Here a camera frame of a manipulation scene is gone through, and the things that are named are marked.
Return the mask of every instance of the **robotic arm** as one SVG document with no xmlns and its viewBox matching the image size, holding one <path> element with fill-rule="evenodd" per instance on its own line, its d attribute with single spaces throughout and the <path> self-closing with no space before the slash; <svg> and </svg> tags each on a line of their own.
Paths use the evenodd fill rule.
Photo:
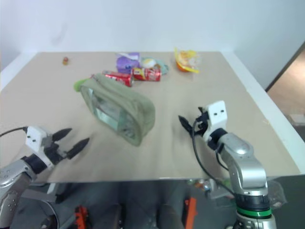
<svg viewBox="0 0 305 229">
<path fill-rule="evenodd" d="M 71 129 L 50 134 L 37 126 L 26 130 L 26 145 L 34 152 L 11 163 L 0 172 L 0 229 L 8 229 L 13 221 L 22 193 L 43 170 L 52 170 L 65 158 L 72 159 L 87 145 L 89 138 L 79 141 L 70 151 L 61 151 L 55 142 L 64 138 Z"/>
<path fill-rule="evenodd" d="M 219 153 L 227 164 L 237 206 L 234 229 L 275 229 L 271 213 L 266 173 L 255 158 L 252 145 L 225 130 L 227 113 L 224 101 L 211 104 L 201 111 L 195 122 L 205 143 Z M 182 126 L 191 134 L 193 128 L 179 117 Z"/>
</svg>

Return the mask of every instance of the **coca-cola can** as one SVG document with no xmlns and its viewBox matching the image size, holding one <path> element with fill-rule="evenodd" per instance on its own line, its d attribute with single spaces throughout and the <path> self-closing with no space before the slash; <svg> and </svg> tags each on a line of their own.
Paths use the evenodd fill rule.
<svg viewBox="0 0 305 229">
<path fill-rule="evenodd" d="M 133 68 L 132 76 L 137 80 L 160 81 L 161 70 L 155 68 Z"/>
<path fill-rule="evenodd" d="M 122 83 L 128 87 L 132 87 L 133 85 L 133 76 L 127 73 L 117 73 L 111 71 L 103 71 L 102 74 L 110 79 L 114 79 L 115 81 Z"/>
</svg>

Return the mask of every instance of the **white wall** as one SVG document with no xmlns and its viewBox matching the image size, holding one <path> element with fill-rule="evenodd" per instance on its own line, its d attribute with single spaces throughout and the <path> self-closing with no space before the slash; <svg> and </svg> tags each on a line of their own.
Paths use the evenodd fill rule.
<svg viewBox="0 0 305 229">
<path fill-rule="evenodd" d="M 298 48 L 295 41 L 305 38 L 304 33 L 287 27 L 294 24 L 299 30 L 304 29 L 301 21 L 295 19 L 304 3 L 303 0 L 1 0 L 1 8 L 6 8 L 1 20 L 6 25 L 6 33 L 1 32 L 1 37 L 5 37 L 1 43 L 2 58 L 13 52 L 3 47 L 18 47 L 20 52 L 173 51 L 175 46 L 199 51 L 236 50 L 265 86 Z M 274 60 L 269 74 L 263 75 L 267 68 L 255 60 L 262 60 L 264 52 L 282 48 L 278 35 L 286 31 L 293 32 L 285 36 L 286 43 L 293 45 L 279 52 L 277 55 L 283 57 Z"/>
</svg>

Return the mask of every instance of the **beige table surface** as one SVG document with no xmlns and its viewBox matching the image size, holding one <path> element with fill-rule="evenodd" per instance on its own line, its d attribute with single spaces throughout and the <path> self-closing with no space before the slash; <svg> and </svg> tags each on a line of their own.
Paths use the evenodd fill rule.
<svg viewBox="0 0 305 229">
<path fill-rule="evenodd" d="M 70 64 L 62 65 L 68 56 Z M 164 60 L 170 66 L 161 82 L 136 82 L 133 90 L 150 98 L 156 108 L 156 122 L 139 147 L 118 137 L 91 115 L 73 83 L 102 70 L 116 70 L 113 52 L 71 52 L 37 54 L 3 89 L 0 95 L 0 132 L 40 125 L 55 132 L 72 127 L 61 142 L 69 149 L 80 139 L 90 143 L 73 160 L 64 160 L 40 181 L 92 182 L 195 178 L 203 175 L 193 153 L 191 139 L 178 115 L 191 122 L 198 106 L 224 100 L 228 112 L 227 131 L 249 141 L 268 176 L 296 175 L 299 170 L 243 84 L 221 53 L 203 52 L 200 74 L 179 72 L 173 53 L 143 53 Z M 28 155 L 25 134 L 11 133 L 0 139 L 1 166 Z M 202 160 L 216 176 L 222 171 L 215 155 L 197 138 Z"/>
</svg>

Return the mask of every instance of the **purple package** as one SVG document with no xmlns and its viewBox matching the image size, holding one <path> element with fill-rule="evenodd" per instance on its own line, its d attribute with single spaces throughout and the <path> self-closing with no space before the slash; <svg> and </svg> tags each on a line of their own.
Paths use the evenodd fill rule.
<svg viewBox="0 0 305 229">
<path fill-rule="evenodd" d="M 120 73 L 131 73 L 132 68 L 140 67 L 140 54 L 138 52 L 119 53 L 116 68 Z"/>
</svg>

